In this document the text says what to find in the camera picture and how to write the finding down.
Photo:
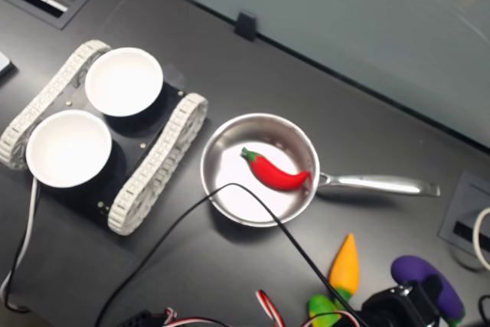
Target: stainless steel saucepan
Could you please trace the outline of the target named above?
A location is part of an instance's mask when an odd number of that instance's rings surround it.
[[[274,165],[290,173],[306,170],[312,180],[295,191],[275,191],[260,183],[251,172],[241,150],[259,152]],[[398,195],[439,196],[439,186],[421,180],[389,175],[334,176],[320,172],[319,158],[306,134],[290,121],[270,114],[238,116],[212,135],[201,159],[201,180],[207,194],[228,184],[239,183],[259,196],[281,219],[292,220],[309,205],[315,193],[331,186],[371,189]],[[253,227],[276,222],[243,189],[230,186],[212,198],[216,209],[233,221]]]

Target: white track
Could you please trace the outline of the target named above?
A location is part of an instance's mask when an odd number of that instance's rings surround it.
[[[45,88],[12,120],[0,137],[0,162],[15,170],[27,168],[25,147],[29,136],[45,116],[46,109],[70,83],[80,85],[90,65],[110,50],[102,41],[92,40],[79,46]]]
[[[162,134],[124,184],[109,211],[109,227],[131,234],[152,209],[206,118],[207,101],[189,93],[175,107]]]
[[[50,83],[22,110],[0,137],[0,162],[25,169],[25,147],[46,109],[70,83],[79,86],[90,65],[110,50],[101,41],[82,44]],[[154,146],[124,184],[110,208],[107,223],[120,235],[130,235],[143,222],[178,163],[202,127],[207,100],[189,93],[175,107]]]

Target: white ceramic bowl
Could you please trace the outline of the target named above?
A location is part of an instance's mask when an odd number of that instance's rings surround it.
[[[163,87],[158,61],[144,50],[123,47],[104,54],[90,67],[85,92],[92,105],[110,116],[141,113]]]
[[[81,110],[49,116],[29,138],[25,158],[32,175],[55,188],[70,188],[96,176],[109,159],[113,140],[106,124]]]

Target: toy chili pepper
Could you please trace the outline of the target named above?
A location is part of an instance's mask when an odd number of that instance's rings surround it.
[[[257,152],[242,149],[242,156],[248,161],[252,173],[262,184],[278,191],[294,191],[302,186],[310,176],[309,172],[296,175],[288,174],[274,166],[268,159]]]

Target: table surface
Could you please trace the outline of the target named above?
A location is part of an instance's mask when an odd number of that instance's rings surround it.
[[[187,91],[210,101],[208,120],[143,225],[118,237],[42,198],[29,251],[15,277],[15,300],[55,326],[92,325],[101,305],[167,226],[204,195],[202,149],[222,123],[244,113],[275,113],[301,126],[322,169],[332,174],[393,174],[436,181],[442,196],[317,197],[288,228],[327,271],[347,232],[356,237],[361,283],[355,307],[394,284],[391,262],[416,254],[440,268],[459,291],[467,322],[490,273],[471,273],[437,236],[463,170],[490,180],[484,153],[263,43],[183,0],[91,0],[62,31],[0,1],[0,47],[18,72],[0,82],[3,129],[56,73],[73,50],[98,38],[112,47],[146,49],[187,78]],[[0,166],[0,274],[23,233],[30,182]],[[206,204],[170,236],[119,296],[103,325],[141,309],[172,306],[180,316],[233,325],[269,325],[254,292],[264,289],[289,325],[323,288],[277,228],[237,226]]]

